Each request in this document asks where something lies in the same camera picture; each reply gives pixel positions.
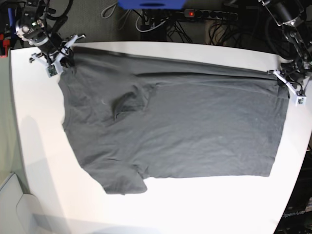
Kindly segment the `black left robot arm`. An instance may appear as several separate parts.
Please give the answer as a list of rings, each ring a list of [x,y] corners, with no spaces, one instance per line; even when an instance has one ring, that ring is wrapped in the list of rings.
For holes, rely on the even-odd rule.
[[[281,64],[280,70],[270,70],[280,85],[285,85],[292,94],[296,106],[305,105],[307,97],[303,82],[292,80],[290,75],[301,74],[305,79],[312,76],[312,32],[302,14],[305,8],[299,0],[260,0],[271,19],[281,27],[284,38],[294,46],[296,56],[289,63]]]

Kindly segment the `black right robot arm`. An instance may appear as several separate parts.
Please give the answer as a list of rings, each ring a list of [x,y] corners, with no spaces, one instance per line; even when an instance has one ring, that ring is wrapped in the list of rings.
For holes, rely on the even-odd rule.
[[[50,7],[48,0],[27,0],[16,22],[17,36],[39,49],[39,53],[31,55],[29,62],[41,63],[48,77],[60,75],[64,67],[74,66],[72,46],[77,40],[85,38],[85,34],[73,34],[63,39],[59,34],[68,20],[67,14],[72,5],[73,1],[68,1],[64,12],[55,17],[53,14],[56,11]]]

